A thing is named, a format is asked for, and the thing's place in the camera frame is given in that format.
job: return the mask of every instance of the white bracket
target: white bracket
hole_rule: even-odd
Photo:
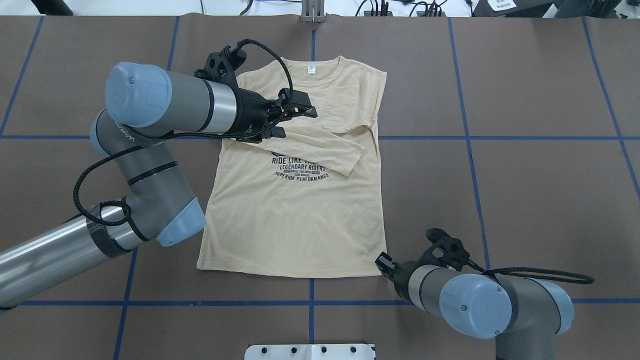
[[[324,0],[302,0],[302,22],[324,22]]]
[[[373,344],[252,345],[244,360],[376,360]]]

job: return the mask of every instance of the white paper label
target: white paper label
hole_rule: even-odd
[[[487,0],[487,2],[495,12],[516,7],[516,3],[513,0]]]

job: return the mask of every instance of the folded sleeve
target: folded sleeve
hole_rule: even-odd
[[[246,144],[307,160],[344,176],[351,174],[364,153],[364,146],[320,127],[302,122],[283,122],[280,125],[285,128],[286,138]]]

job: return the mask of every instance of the neckline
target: neckline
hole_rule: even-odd
[[[281,59],[282,61],[284,61],[287,67],[298,67],[298,66],[306,67],[309,65],[334,65],[334,64],[336,65],[335,70],[323,79],[302,80],[302,79],[296,79],[292,75],[291,81],[293,82],[293,85],[303,86],[303,87],[320,86],[320,85],[328,84],[333,80],[336,80],[340,76],[340,74],[342,74],[342,70],[344,69],[344,63],[347,60],[342,55],[338,56],[335,59],[325,60],[325,61],[296,61],[296,60],[289,60],[285,58],[281,58]],[[280,64],[277,61],[274,61],[274,63],[275,63],[275,66],[278,67],[278,73],[280,74],[282,79],[284,79],[284,81],[287,81],[287,76],[285,75],[284,70],[282,70],[282,67],[280,66]]]

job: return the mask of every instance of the light blue cap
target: light blue cap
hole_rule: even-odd
[[[451,327],[478,339],[501,334],[511,320],[509,295],[482,275],[463,274],[447,281],[439,303],[440,312]]]
[[[113,120],[131,127],[147,127],[166,112],[172,86],[162,68],[125,62],[111,70],[104,95]]]
[[[551,295],[556,302],[558,312],[560,313],[560,328],[556,334],[560,335],[566,333],[569,328],[571,328],[571,323],[575,316],[575,313],[573,312],[573,302],[571,301],[569,294],[567,294],[566,291],[558,284],[544,280],[532,279],[530,277],[527,279],[537,282],[549,292],[549,295]]]
[[[175,245],[202,230],[204,223],[204,213],[198,198],[194,197],[160,232],[156,240],[164,247]]]
[[[105,158],[108,158],[109,154],[100,145],[100,142],[98,141],[98,134],[97,134],[98,119],[100,118],[100,115],[102,115],[103,112],[104,110],[100,111],[98,116],[96,116],[95,120],[93,121],[93,125],[91,125],[91,131],[89,132],[89,139],[91,139],[91,144],[93,145],[95,150],[99,152],[100,155],[104,156]]]

